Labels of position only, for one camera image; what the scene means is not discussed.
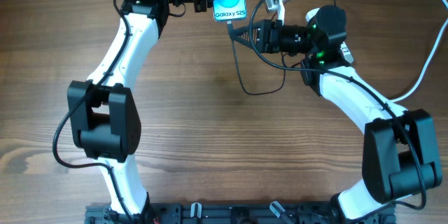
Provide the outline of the Galaxy smartphone teal screen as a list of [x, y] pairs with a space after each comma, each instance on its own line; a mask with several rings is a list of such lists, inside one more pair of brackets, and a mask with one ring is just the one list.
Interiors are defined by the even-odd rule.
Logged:
[[213, 1], [213, 17], [217, 22], [246, 18], [246, 0]]

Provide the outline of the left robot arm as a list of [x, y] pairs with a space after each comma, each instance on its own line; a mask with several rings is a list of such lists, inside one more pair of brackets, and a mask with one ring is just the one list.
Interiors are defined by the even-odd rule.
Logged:
[[[139, 178], [135, 152], [141, 121], [132, 91], [140, 69], [158, 42], [172, 6], [192, 4], [200, 13], [220, 10], [223, 0], [124, 0], [117, 7], [118, 32], [101, 64], [85, 81], [73, 81], [67, 90], [73, 142], [100, 168], [111, 203], [86, 211], [89, 223], [156, 223], [158, 214]], [[245, 0], [231, 0], [241, 18]]]

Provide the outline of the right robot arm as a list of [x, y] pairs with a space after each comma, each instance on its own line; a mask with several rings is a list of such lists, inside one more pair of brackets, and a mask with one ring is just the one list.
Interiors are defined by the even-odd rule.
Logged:
[[364, 221], [410, 195], [425, 196], [442, 182], [442, 167], [431, 115], [410, 111], [368, 85], [343, 50], [347, 17], [335, 5], [319, 8], [305, 26], [262, 20], [228, 27], [232, 42], [268, 53], [303, 55], [297, 70], [305, 85], [341, 109], [363, 133], [361, 180], [334, 195], [329, 223]]

